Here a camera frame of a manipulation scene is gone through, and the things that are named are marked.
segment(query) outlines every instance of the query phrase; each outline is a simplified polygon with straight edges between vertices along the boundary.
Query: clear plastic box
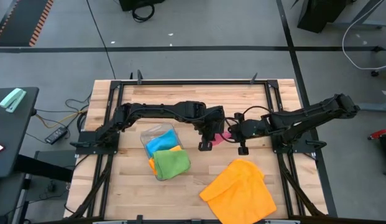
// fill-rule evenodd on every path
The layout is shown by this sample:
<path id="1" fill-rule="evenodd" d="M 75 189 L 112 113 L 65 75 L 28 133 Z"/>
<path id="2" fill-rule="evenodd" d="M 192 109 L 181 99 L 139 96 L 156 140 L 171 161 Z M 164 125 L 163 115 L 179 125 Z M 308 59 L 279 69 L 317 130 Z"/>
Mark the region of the clear plastic box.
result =
<path id="1" fill-rule="evenodd" d="M 142 142 L 142 144 L 144 146 L 144 151 L 146 152 L 147 157 L 149 159 L 150 159 L 150 154 L 147 150 L 147 143 L 149 143 L 151 140 L 165 134 L 169 130 L 173 130 L 176 133 L 175 128 L 173 128 L 173 125 L 171 123 L 162 123 L 156 127 L 150 128 L 149 130 L 143 131 L 140 134 L 140 141 Z M 176 137 L 177 137 L 178 145 L 183 148 L 182 143 L 180 142 L 180 139 L 177 136 L 177 134 L 176 134 Z"/>

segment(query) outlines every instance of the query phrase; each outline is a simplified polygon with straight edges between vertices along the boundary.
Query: red object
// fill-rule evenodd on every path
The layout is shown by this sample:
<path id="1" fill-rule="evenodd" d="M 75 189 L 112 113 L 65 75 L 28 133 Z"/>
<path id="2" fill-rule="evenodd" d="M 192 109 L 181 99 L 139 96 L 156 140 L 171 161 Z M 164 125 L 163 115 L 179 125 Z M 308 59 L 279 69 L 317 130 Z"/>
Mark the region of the red object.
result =
<path id="1" fill-rule="evenodd" d="M 386 129 L 372 133 L 368 138 L 369 139 L 378 139 L 381 135 L 386 134 Z"/>

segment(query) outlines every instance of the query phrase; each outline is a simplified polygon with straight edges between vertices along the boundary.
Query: wooden table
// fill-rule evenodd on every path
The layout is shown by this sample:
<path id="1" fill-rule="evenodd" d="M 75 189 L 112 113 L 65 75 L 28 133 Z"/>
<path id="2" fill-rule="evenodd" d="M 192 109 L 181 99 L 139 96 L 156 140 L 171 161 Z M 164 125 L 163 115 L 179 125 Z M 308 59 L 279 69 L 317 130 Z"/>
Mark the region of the wooden table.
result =
<path id="1" fill-rule="evenodd" d="M 91 103 L 86 118 L 85 130 L 94 131 L 103 124 L 109 93 L 110 80 L 94 83 Z M 284 110 L 301 108 L 295 82 L 292 79 L 278 80 Z M 243 112 L 254 105 L 267 106 L 262 85 L 131 85 L 126 86 L 123 103 L 147 103 L 172 105 L 179 101 L 202 101 L 207 107 L 223 105 L 226 116 Z M 261 109 L 250 110 L 246 119 L 258 119 L 267 113 Z M 148 158 L 140 142 L 140 132 L 162 122 L 174 125 L 178 136 L 191 160 L 191 169 L 178 177 L 157 181 L 148 165 Z M 119 152 L 114 157 L 110 188 L 106 205 L 106 220 L 144 219 L 216 219 L 207 203 L 198 194 L 211 183 L 226 166 L 236 158 L 250 160 L 265 174 L 265 183 L 277 206 L 277 211 L 268 218 L 287 218 L 277 157 L 273 153 L 270 138 L 247 141 L 248 156 L 239 156 L 238 144 L 223 142 L 212 151 L 200 152 L 201 136 L 190 124 L 172 119 L 140 119 L 121 133 Z M 67 207 L 76 208 L 91 189 L 97 156 L 90 155 L 74 171 Z M 327 213 L 324 195 L 314 160 L 303 154 L 295 154 L 296 169 L 301 188 L 319 210 Z M 290 187 L 294 212 L 297 214 L 295 193 Z M 94 215 L 99 213 L 101 191 L 96 196 Z"/>

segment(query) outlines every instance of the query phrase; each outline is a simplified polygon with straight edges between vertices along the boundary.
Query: yellow towel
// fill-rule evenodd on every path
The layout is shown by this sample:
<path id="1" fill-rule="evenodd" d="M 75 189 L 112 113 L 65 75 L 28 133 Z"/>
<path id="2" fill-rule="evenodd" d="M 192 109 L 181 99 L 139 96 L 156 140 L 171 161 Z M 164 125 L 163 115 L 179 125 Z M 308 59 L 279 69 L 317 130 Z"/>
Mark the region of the yellow towel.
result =
<path id="1" fill-rule="evenodd" d="M 223 224 L 252 224 L 277 209 L 263 178 L 254 163 L 236 159 L 200 197 Z"/>
<path id="2" fill-rule="evenodd" d="M 180 146 L 175 146 L 171 149 L 169 149 L 170 151 L 180 151 L 182 149 L 182 147 Z M 155 170 L 155 162 L 154 162 L 154 159 L 153 158 L 150 158 L 149 159 L 149 166 L 151 167 L 151 169 L 153 170 L 153 174 L 154 175 L 157 175 L 157 171 Z"/>

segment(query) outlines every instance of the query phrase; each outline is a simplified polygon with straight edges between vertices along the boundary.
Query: concrete floor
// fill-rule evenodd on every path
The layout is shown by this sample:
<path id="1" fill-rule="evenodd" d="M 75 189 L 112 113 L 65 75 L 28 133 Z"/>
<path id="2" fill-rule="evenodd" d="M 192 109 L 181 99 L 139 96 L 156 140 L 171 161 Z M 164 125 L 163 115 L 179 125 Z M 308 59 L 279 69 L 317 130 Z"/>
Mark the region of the concrete floor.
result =
<path id="1" fill-rule="evenodd" d="M 11 0 L 0 0 L 0 20 Z M 283 0 L 295 46 L 340 46 L 344 30 L 327 27 L 320 34 L 296 28 L 301 3 Z M 366 3 L 348 6 L 338 21 L 349 21 Z M 286 46 L 277 4 L 274 0 L 167 0 L 156 6 L 154 17 L 138 24 L 112 0 L 90 0 L 108 47 L 266 45 Z M 386 1 L 371 19 L 386 22 Z M 352 30 L 347 46 L 386 45 L 386 28 Z M 35 47 L 102 47 L 85 0 L 55 0 Z M 386 64 L 386 52 L 349 52 L 362 66 Z M 129 78 L 140 69 L 144 78 L 295 78 L 289 52 L 111 52 L 117 78 Z M 386 102 L 386 72 L 373 78 L 369 71 L 354 68 L 342 52 L 298 52 L 303 80 L 310 102 L 335 93 L 350 95 L 356 103 Z M 97 79 L 112 79 L 105 53 L 0 54 L 0 87 L 37 86 L 36 108 L 64 110 L 68 98 L 85 99 Z M 62 118 L 64 114 L 42 114 Z M 318 128 L 331 190 L 339 217 L 386 220 L 386 161 L 379 146 L 367 136 L 386 128 L 386 114 L 360 112 L 350 120 L 334 120 Z M 35 118 L 28 133 L 40 139 L 52 130 Z M 78 137 L 53 146 L 26 137 L 21 153 L 36 150 L 73 150 L 68 144 Z M 32 204 L 27 214 L 34 222 L 59 220 L 64 201 Z"/>

